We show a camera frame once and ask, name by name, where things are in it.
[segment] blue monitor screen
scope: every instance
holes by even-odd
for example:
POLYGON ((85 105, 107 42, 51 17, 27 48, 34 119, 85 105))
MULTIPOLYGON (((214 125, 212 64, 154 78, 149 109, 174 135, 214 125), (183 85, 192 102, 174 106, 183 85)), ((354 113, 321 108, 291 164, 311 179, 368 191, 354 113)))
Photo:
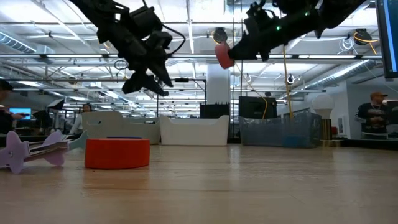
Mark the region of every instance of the blue monitor screen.
POLYGON ((32 116, 32 109, 30 108, 10 108, 10 113, 13 114, 29 114, 29 116, 26 116, 24 118, 24 120, 30 119, 30 117, 32 116))
POLYGON ((398 0, 377 1, 384 76, 398 78, 398 0))

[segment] transparent container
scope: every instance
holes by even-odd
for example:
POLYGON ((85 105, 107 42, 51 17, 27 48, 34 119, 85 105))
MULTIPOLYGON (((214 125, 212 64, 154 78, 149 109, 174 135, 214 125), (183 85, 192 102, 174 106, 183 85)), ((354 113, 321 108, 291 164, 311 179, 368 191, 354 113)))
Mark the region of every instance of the transparent container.
POLYGON ((322 117, 310 112, 273 119, 239 117, 244 146, 314 148, 320 145, 322 117))

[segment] purple plastic toy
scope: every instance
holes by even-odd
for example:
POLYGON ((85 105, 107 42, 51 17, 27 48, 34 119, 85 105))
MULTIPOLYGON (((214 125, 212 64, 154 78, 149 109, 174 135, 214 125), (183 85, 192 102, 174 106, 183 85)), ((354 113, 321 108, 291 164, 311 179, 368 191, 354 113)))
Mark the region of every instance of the purple plastic toy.
POLYGON ((52 165, 62 166, 65 162, 63 154, 78 147, 85 148, 87 133, 84 132, 74 141, 65 140, 60 131, 54 132, 44 142, 21 142, 14 131, 7 134, 7 147, 0 149, 0 167, 9 166, 14 174, 19 174, 24 162, 45 159, 52 165))

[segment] person in background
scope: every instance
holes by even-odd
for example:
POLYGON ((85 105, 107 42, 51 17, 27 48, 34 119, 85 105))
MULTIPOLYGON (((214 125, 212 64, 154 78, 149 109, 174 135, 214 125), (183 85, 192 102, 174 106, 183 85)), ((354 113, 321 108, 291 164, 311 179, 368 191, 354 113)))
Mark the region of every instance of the person in background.
MULTIPOLYGON (((12 86, 5 80, 0 80, 0 103, 5 100, 12 92, 12 86)), ((24 118, 21 114, 10 114, 8 111, 0 109, 0 134, 7 134, 12 131, 12 122, 24 118)))
MULTIPOLYGON (((83 113, 92 112, 90 104, 83 105, 83 113)), ((81 114, 76 117, 75 124, 73 124, 69 134, 81 134, 83 132, 83 123, 81 122, 81 114)))
POLYGON ((388 137, 388 108, 383 104, 386 94, 374 92, 371 94, 371 102, 359 106, 356 120, 361 123, 361 138, 386 140, 388 137))

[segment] dark shirt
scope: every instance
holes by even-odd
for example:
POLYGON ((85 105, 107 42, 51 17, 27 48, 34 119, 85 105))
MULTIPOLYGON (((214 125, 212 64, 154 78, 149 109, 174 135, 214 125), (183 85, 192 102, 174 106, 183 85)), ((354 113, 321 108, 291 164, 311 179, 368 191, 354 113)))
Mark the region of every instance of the dark shirt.
POLYGON ((369 134, 386 134, 388 124, 388 107, 386 105, 375 106, 364 103, 356 112, 356 120, 361 123, 361 131, 369 134), (382 118, 382 121, 371 122, 371 118, 382 118))
POLYGON ((12 131, 14 118, 4 110, 0 110, 0 134, 7 134, 12 131))

